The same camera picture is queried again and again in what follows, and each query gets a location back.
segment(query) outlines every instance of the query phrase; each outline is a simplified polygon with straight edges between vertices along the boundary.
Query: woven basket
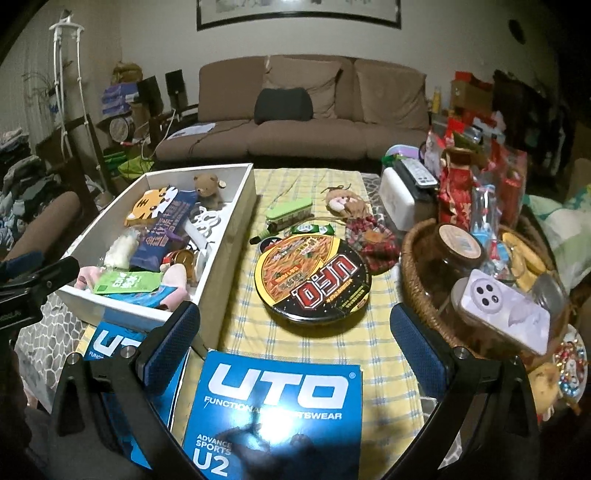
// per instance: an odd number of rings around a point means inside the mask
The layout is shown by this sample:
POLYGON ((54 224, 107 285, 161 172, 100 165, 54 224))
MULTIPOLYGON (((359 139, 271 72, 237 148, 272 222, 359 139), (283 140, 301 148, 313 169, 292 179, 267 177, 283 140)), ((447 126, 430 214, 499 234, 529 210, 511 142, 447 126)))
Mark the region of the woven basket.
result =
MULTIPOLYGON (((520 223, 518 227, 521 231, 523 231, 527 238, 524 235, 520 235, 512 229, 504 226, 501 226, 501 231, 511 232, 519 237, 519 239, 524 241, 540 256, 540 258, 546 264, 549 272, 551 274, 555 274, 556 268, 551 260, 547 248, 545 247, 543 239, 540 237, 540 234, 535 230, 535 228, 533 228, 526 218, 521 217, 519 222, 520 223)), ((426 242, 428 242, 427 239, 435 231, 436 225, 437 223, 435 219, 425 220, 424 222, 416 224, 404 237, 400 255, 404 300, 410 307, 413 308, 420 319, 427 326, 438 331, 450 346, 466 347, 474 354, 474 356, 482 358, 483 356, 478 351, 475 351, 465 341, 458 338, 452 325, 448 324, 437 314, 437 309, 433 305, 431 298, 427 295, 418 275, 417 260, 420 259, 421 249, 424 248, 426 242)), ((520 354, 520 357, 528 371, 533 370, 544 362, 550 361, 552 354, 566 334, 569 319, 570 306, 567 306, 560 316, 560 319, 553 324, 552 331, 549 334, 548 350, 545 355, 535 356, 525 352, 520 354)))

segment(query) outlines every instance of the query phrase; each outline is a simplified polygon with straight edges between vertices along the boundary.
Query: framed picture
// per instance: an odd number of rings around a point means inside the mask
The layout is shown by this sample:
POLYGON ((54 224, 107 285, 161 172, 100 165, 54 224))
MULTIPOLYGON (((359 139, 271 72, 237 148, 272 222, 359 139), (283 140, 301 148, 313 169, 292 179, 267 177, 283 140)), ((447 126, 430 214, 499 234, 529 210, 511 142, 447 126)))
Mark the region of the framed picture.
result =
POLYGON ((400 0, 197 0, 197 30, 285 17, 341 18, 401 28, 400 0))

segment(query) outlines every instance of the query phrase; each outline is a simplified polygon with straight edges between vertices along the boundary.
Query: snack packet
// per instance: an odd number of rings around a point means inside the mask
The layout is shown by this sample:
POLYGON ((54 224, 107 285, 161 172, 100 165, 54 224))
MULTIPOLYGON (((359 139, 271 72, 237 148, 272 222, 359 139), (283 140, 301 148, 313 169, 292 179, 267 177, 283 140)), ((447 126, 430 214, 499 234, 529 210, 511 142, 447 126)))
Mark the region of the snack packet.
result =
POLYGON ((160 273, 107 271, 95 283, 93 293, 147 293, 160 287, 160 273))

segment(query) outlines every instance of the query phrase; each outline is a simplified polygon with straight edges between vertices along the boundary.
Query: remote control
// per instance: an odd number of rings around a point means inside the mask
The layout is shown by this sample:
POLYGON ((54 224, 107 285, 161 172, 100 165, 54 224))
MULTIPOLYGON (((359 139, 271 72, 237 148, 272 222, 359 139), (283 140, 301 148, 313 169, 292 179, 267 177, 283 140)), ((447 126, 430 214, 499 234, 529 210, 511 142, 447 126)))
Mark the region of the remote control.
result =
POLYGON ((428 189, 437 185, 437 179, 416 158, 403 158, 401 162, 413 177, 415 185, 420 189, 428 189))

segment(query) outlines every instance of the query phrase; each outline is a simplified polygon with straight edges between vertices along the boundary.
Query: plaid fabric pouch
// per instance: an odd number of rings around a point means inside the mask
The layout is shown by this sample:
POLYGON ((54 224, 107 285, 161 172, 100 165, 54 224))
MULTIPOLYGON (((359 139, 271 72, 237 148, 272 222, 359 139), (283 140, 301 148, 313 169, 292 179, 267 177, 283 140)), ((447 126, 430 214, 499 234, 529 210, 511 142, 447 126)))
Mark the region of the plaid fabric pouch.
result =
POLYGON ((386 272, 398 262, 396 235, 374 216, 349 219, 345 240, 363 258, 372 275, 386 272))

